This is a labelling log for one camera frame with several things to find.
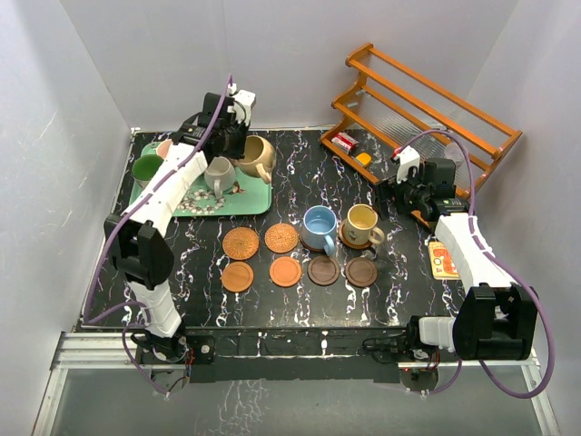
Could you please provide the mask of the gold brown mug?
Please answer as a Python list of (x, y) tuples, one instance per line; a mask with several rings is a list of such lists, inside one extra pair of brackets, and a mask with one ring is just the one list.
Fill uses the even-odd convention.
[(271, 184), (272, 173), (276, 165), (274, 147), (263, 137), (249, 135), (246, 137), (244, 145), (244, 156), (235, 160), (234, 164), (246, 175)]

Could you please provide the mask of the silver white mug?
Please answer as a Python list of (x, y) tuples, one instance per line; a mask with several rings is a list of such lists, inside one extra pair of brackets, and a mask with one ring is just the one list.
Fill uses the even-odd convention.
[(204, 181), (212, 189), (216, 198), (222, 198), (223, 194), (234, 186), (236, 173), (229, 159), (215, 157), (204, 172)]

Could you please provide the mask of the cream yellow mug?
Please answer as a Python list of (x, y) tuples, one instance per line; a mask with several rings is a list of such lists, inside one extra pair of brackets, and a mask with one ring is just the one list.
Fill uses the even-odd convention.
[(354, 204), (344, 220), (343, 233), (354, 244), (372, 242), (381, 244), (385, 233), (378, 227), (379, 215), (367, 204)]

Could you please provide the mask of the ringed wooden coaster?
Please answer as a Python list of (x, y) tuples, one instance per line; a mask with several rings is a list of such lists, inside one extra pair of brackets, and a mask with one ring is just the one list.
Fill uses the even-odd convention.
[(337, 250), (336, 239), (329, 235), (323, 235), (317, 238), (301, 237), (300, 241), (308, 250), (317, 253), (326, 253), (328, 256), (334, 256)]
[(339, 228), (339, 230), (338, 230), (338, 235), (339, 235), (340, 241), (341, 241), (341, 242), (342, 242), (344, 245), (348, 246), (349, 248), (351, 248), (351, 249), (354, 249), (354, 250), (364, 250), (364, 249), (368, 249), (368, 248), (370, 248), (370, 247), (373, 245), (373, 243), (372, 243), (372, 242), (366, 242), (366, 243), (363, 243), (363, 244), (354, 244), (354, 243), (351, 243), (351, 242), (350, 242), (350, 241), (347, 239), (347, 237), (344, 235), (344, 233), (343, 233), (343, 228), (344, 228), (344, 223), (342, 223), (342, 224), (340, 225), (340, 228)]

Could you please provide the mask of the light blue mug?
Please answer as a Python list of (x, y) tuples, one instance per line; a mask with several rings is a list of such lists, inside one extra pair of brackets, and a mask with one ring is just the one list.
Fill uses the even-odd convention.
[(312, 206), (303, 216), (300, 237), (317, 238), (329, 235), (337, 237), (337, 219), (335, 213), (326, 206)]

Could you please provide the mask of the dark walnut coaster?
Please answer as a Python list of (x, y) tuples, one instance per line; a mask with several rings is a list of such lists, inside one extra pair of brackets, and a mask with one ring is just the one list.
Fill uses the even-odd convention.
[(347, 280), (354, 286), (365, 288), (371, 286), (378, 277), (378, 270), (373, 261), (365, 257), (353, 258), (345, 266)]
[(336, 260), (320, 255), (313, 258), (308, 265), (310, 280), (319, 286), (334, 284), (340, 276), (340, 267)]

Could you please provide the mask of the woven rattan coaster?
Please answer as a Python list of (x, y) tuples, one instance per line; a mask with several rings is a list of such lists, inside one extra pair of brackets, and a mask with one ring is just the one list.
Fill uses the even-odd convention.
[(237, 227), (230, 230), (223, 238), (222, 249), (235, 261), (250, 259), (260, 247), (259, 235), (248, 227)]
[(265, 233), (264, 241), (273, 253), (288, 253), (296, 248), (299, 234), (287, 223), (276, 223)]

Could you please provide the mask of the light orange wooden coaster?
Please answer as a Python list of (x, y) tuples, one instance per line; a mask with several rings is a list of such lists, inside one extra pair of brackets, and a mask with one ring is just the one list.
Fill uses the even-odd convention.
[(277, 258), (269, 269), (271, 280), (274, 284), (287, 288), (295, 285), (302, 276), (300, 263), (290, 256)]

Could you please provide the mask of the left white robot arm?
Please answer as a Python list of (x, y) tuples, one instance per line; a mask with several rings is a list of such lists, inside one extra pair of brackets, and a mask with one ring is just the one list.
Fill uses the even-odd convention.
[(168, 362), (187, 352), (182, 317), (169, 284), (174, 256), (164, 240), (173, 213), (192, 183), (217, 157), (241, 158), (251, 125), (254, 93), (230, 85), (224, 95), (208, 93), (202, 110), (173, 133), (161, 167), (121, 215), (104, 222), (113, 267), (133, 292), (145, 318), (139, 346)]

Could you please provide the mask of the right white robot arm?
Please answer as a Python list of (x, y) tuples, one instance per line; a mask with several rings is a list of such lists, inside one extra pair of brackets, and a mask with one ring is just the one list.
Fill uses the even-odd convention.
[(406, 353), (426, 360), (437, 348), (462, 360), (525, 360), (532, 347), (537, 307), (532, 297), (503, 268), (490, 260), (469, 201), (456, 195), (453, 161), (420, 159), (412, 148), (396, 151), (394, 176), (378, 183), (376, 205), (382, 212), (393, 201), (399, 213), (418, 212), (434, 225), (466, 292), (457, 316), (414, 316), (406, 327)]

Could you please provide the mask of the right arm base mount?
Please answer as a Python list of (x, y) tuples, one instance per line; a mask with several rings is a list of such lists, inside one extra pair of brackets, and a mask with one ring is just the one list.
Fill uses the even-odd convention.
[(393, 391), (402, 391), (406, 395), (419, 395), (422, 400), (446, 391), (455, 383), (462, 370), (462, 361), (458, 361), (452, 377), (438, 385), (440, 348), (420, 339), (419, 316), (412, 316), (401, 332), (366, 338), (360, 349), (380, 364), (398, 363), (400, 360), (422, 363), (419, 368), (404, 368), (404, 378), (400, 380), (403, 388), (393, 388)]

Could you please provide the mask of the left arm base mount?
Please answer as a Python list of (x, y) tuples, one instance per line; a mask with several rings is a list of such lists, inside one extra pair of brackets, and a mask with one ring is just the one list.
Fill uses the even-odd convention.
[[(129, 328), (122, 331), (122, 346), (130, 364), (153, 387), (156, 394), (169, 400), (179, 383), (190, 381), (195, 364), (211, 364), (215, 360), (216, 341), (208, 335), (189, 335), (182, 327), (172, 338), (155, 336), (139, 328), (128, 335)], [(143, 355), (150, 354), (158, 363), (181, 365), (183, 375), (169, 387), (164, 387), (155, 380), (153, 370), (146, 370)]]

